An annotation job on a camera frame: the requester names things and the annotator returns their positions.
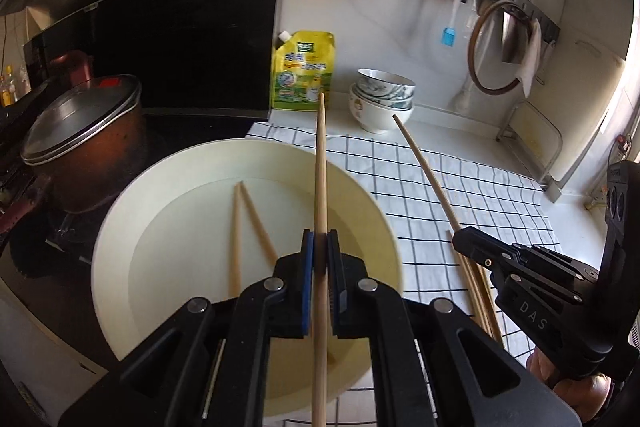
human hand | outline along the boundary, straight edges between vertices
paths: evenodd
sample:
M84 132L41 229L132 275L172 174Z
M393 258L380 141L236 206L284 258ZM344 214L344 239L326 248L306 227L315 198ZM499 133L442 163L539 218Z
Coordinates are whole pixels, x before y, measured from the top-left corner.
M527 369L545 385L557 371L551 360L538 348L527 359ZM554 386L554 393L573 407L584 423L596 416L607 399L610 387L609 377L595 375L582 380L561 380Z

grid pattern towel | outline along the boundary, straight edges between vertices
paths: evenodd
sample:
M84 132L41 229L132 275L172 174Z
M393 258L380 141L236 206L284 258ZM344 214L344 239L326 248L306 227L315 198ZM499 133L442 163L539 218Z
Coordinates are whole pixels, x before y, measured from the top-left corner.
M315 150L315 131L255 123L247 138L273 140ZM449 240L449 221L413 152L405 144L327 135L327 160L346 170L378 201L398 237L404 294L424 303L451 299L466 313L471 306ZM543 245L561 252L548 217L542 214L542 190L530 178L455 156L422 151L463 226L474 225L505 243ZM525 363L532 342L509 317L497 311L506 349ZM302 427L310 412L265 419L277 427ZM369 371L327 409L328 425L376 424Z

silver bolt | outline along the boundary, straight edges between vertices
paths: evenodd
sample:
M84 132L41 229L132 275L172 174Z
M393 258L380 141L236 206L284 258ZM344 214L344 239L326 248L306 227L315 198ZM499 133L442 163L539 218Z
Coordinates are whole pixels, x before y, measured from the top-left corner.
M374 292L378 289L378 281L365 277L358 281L358 288L364 292Z
M444 297L439 297L433 301L433 307L437 312L450 313L453 311L453 302Z
M264 280L264 287L270 292L276 292L284 288L284 281L280 277L269 277Z
M202 313L209 306L209 302L204 297L194 297L187 302L187 309L190 313Z

wooden chopstick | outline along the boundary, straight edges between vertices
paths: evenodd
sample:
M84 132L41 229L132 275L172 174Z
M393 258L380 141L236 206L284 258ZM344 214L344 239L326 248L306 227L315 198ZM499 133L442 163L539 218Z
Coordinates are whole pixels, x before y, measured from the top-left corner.
M249 195L249 191L246 189L246 185L244 185L244 182L240 182L238 185L240 185L242 199L244 199L244 203L249 211L249 218L251 219L255 232L258 234L258 241L262 247L262 253L267 257L267 261L271 263L271 267L274 267L278 261L278 252L276 252L276 249L271 242L271 238L260 220L260 215L258 214L254 202Z
M312 339L314 346L311 383L311 425L326 427L326 369L328 285L326 273L326 121L324 93L320 93L316 124L316 187L314 190L314 279Z
M457 232L462 227L460 226L460 222L456 217L456 213L453 211L453 207L449 203L446 194L440 187L440 183L434 176L433 171L431 171L431 167L427 162L427 159L422 155L422 152L416 145L414 139L407 131L406 127L399 118L394 115L394 120L396 124L398 124L398 128L400 132L404 136L404 139L411 147L411 150L414 152L415 158L418 160L418 163L422 167L422 172L427 176L428 181L433 188L433 191L436 193L436 196L440 200L440 204L442 205L442 209L444 213L447 215L447 219L449 219L449 223L454 232ZM494 340L502 345L502 332L500 331L500 326L498 325L498 319L495 316L494 303L491 297L491 289L489 287L488 280L486 279L486 275L484 270L478 266L478 263L472 261L468 257L465 257L459 252L456 252L458 256L458 262L460 266L462 266L463 272L465 273L466 282L469 286L469 294L471 297L471 303L474 308L474 315L476 319L476 323Z
M242 291L240 269L241 250L241 221L240 221L240 184L234 187L234 207L231 217L231 258L229 260L229 296L238 297Z

stack of bowls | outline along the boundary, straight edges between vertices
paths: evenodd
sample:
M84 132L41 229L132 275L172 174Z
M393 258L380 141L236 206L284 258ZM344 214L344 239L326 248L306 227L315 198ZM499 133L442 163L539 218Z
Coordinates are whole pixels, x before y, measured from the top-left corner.
M385 71L358 70L358 80L351 84L349 109L360 126L374 134L383 134L409 120L414 111L415 84L404 76Z

